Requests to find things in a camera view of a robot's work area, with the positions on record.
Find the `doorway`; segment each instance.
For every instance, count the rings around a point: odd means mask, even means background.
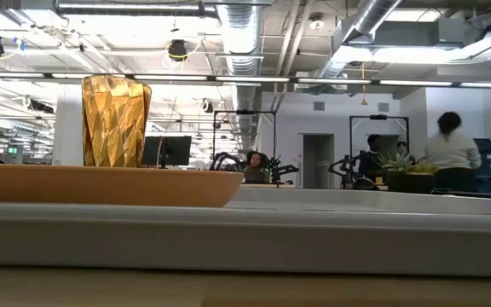
[[[303,135],[303,188],[333,188],[334,135]]]

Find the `dark hair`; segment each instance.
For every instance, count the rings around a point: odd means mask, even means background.
[[[381,135],[370,135],[367,138],[367,143],[369,145],[374,144],[376,142],[376,140],[379,139],[380,137],[382,137],[382,136]]]
[[[246,155],[246,161],[247,161],[247,164],[248,165],[251,164],[251,158],[253,158],[253,154],[258,154],[259,157],[261,158],[261,164],[260,164],[261,167],[264,167],[268,163],[269,158],[266,156],[266,154],[259,153],[259,152],[256,152],[256,151],[250,151]]]
[[[456,112],[446,112],[439,120],[439,131],[445,138],[448,138],[450,133],[454,132],[458,127],[461,126],[461,118]]]

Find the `gold faceted vase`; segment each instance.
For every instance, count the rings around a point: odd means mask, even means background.
[[[140,167],[151,88],[127,78],[83,79],[85,166]]]

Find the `potted plant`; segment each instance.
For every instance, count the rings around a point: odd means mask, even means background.
[[[386,169],[386,183],[391,192],[431,194],[435,188],[435,172],[438,168],[427,165],[425,160],[413,165],[410,154],[388,154],[380,159]]]

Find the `desk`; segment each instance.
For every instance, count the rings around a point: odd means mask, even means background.
[[[259,184],[259,183],[242,183],[242,188],[295,188],[294,184]]]

